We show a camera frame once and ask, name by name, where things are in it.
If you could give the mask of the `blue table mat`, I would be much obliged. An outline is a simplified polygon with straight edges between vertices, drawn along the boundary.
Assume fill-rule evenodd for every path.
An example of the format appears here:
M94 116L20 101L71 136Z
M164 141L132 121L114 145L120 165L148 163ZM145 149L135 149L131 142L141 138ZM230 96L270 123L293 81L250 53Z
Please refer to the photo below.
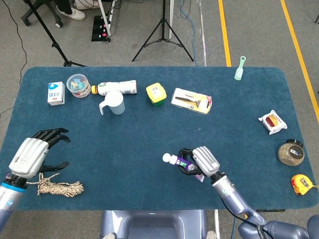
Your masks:
M63 105L47 103L48 84L73 74L90 83L136 80L138 92L125 95L125 111L108 108L102 96L78 99L66 92ZM200 182L163 162L165 153L206 146L220 170L254 209L299 209L319 203L319 191L294 193L295 174L313 177L308 158L296 167L277 159L287 139L303 136L284 73L278 68L246 67L240 81L231 67L33 67L26 71L0 150L0 181L20 144L29 136L59 127L70 142L60 141L45 158L48 165L69 165L58 182L80 181L84 192L74 198L38 196L31 185L20 210L185 210L220 209L210 180ZM146 87L160 83L167 98L153 106ZM176 88L212 97L208 114L171 104ZM274 110L287 129L269 135L258 118Z

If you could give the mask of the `yellow tape measure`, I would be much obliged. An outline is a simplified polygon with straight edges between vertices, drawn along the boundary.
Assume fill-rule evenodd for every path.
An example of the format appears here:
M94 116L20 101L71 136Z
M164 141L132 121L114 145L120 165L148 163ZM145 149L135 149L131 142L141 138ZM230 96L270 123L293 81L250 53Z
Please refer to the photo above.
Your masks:
M291 186L297 195L304 195L312 188L319 188L308 176L304 174L296 174L291 178Z

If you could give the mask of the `seated person in black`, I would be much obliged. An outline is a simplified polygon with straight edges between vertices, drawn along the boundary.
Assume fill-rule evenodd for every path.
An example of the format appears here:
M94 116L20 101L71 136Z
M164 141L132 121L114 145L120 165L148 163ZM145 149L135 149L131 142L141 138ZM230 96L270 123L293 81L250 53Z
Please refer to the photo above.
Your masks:
M83 20L85 13L82 10L97 9L97 0L53 0L57 10L64 16L73 20Z

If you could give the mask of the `white plastic bottle caps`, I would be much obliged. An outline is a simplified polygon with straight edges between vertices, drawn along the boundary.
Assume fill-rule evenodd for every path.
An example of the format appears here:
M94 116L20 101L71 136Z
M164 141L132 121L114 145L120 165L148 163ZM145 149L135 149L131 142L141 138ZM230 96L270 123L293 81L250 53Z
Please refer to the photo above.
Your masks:
M178 157L176 155L170 155L169 153L165 153L162 156L162 160L166 163L170 163L172 165L176 165L176 162L178 160Z

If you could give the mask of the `black light stand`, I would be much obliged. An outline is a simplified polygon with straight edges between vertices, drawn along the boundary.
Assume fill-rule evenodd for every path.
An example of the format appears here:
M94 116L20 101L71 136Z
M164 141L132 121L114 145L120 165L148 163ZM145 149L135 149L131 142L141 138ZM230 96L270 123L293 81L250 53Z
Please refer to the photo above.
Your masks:
M36 18L38 19L38 21L40 22L40 24L42 25L43 29L45 30L45 32L47 33L48 37L51 39L52 41L52 47L56 48L57 51L59 52L59 54L61 55L61 57L64 60L63 66L64 67L71 67L72 65L75 66L79 66L79 67L86 67L86 65L82 65L76 62L72 62L71 60L68 60L67 57L65 56L64 52L62 51L62 49L60 48L59 44L56 42L56 40L54 39L53 35L51 34L51 32L49 31L49 29L47 28L47 26L45 25L45 23L43 22L42 18L40 17L40 15L38 14L36 8L34 7L34 5L31 3L30 0L23 0L24 3L29 5L29 8L31 9L31 11L34 13L34 15L36 16Z

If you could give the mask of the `glass jar with black lid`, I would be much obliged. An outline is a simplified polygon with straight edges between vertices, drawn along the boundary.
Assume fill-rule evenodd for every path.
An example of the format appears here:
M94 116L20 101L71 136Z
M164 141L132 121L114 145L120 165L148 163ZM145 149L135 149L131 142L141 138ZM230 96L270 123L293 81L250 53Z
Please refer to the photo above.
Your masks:
M286 142L280 146L277 151L278 159L285 165L298 166L304 158L304 144L296 139L287 139Z

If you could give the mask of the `white bottle with yellow cap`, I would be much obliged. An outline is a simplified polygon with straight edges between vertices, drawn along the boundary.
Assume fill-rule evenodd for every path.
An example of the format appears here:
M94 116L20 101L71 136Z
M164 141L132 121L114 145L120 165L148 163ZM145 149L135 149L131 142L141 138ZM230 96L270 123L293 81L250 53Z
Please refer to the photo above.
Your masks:
M124 82L101 82L98 85L91 86L92 94L99 94L101 96L107 95L110 91L119 91L122 94L136 94L137 82L136 80Z

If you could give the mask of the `razor in blister pack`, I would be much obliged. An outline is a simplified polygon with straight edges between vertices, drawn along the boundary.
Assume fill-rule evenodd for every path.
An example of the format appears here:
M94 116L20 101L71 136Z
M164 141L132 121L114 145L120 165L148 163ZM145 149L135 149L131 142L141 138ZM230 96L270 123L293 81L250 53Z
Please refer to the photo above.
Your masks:
M208 114L212 107L212 97L204 94L176 88L171 104L200 114Z

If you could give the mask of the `wrapped snack cake packet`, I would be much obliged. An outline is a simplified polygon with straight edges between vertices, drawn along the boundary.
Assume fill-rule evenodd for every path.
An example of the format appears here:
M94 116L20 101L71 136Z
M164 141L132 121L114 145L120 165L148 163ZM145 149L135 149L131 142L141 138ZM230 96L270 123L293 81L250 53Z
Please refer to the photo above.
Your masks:
M258 120L269 131L269 135L273 135L275 133L278 133L282 129L288 128L287 124L274 110L271 110L269 113L258 118Z

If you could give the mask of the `black power strip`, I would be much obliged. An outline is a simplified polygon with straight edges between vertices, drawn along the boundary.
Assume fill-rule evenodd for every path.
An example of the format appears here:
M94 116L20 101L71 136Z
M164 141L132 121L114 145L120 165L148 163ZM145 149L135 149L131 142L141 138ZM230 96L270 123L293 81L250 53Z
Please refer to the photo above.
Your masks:
M111 39L107 33L107 28L102 16L94 16L93 29L92 29L92 42L110 42Z

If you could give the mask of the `clear jar of clips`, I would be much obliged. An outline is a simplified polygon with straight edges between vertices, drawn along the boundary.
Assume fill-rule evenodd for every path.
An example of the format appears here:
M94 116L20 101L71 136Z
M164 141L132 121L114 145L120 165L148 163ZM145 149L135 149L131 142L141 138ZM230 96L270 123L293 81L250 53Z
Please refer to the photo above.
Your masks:
M66 82L67 89L76 98L87 97L91 93L91 85L83 74L74 74Z

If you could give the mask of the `purple tube with white cap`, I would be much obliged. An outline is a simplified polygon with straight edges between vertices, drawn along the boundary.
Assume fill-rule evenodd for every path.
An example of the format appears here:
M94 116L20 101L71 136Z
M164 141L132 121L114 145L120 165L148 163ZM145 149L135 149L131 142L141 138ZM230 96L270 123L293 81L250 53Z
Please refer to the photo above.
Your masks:
M172 164L176 165L183 174L194 176L200 182L204 181L204 175L201 173L201 170L197 167L197 165L176 155L171 156L171 161Z

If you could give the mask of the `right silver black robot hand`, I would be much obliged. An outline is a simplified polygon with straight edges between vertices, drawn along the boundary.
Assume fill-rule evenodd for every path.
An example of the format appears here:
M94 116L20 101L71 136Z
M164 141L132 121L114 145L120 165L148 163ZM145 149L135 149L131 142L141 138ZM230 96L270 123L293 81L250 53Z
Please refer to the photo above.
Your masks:
M195 163L196 169L186 169L186 167L178 166L182 173L192 176L203 175L204 177L210 177L213 181L225 175L225 173L219 172L220 164L206 146L200 146L195 149L182 148L178 153L179 158L190 163L187 160L188 156Z

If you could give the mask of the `blue-grey robot torso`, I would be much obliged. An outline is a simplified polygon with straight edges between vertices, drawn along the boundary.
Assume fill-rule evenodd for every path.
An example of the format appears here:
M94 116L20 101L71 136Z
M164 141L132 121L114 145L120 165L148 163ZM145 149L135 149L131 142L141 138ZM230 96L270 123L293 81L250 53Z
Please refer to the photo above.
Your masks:
M206 239L204 210L106 210L100 239Z

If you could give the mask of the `black office chair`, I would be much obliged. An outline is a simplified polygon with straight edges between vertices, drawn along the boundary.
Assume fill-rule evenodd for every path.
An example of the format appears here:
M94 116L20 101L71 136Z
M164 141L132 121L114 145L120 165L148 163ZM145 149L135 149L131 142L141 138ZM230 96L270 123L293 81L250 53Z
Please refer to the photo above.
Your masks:
M49 10L51 11L52 15L54 16L56 27L61 28L63 26L63 23L62 23L60 16L54 10L53 5L51 4L52 1L53 0L35 0L35 2L31 3L31 5L33 6L33 8L35 10L38 10L41 6L46 5L49 8ZM33 12L32 8L30 7L29 10L20 18L26 26L31 25L28 18L32 14L34 14L34 12Z

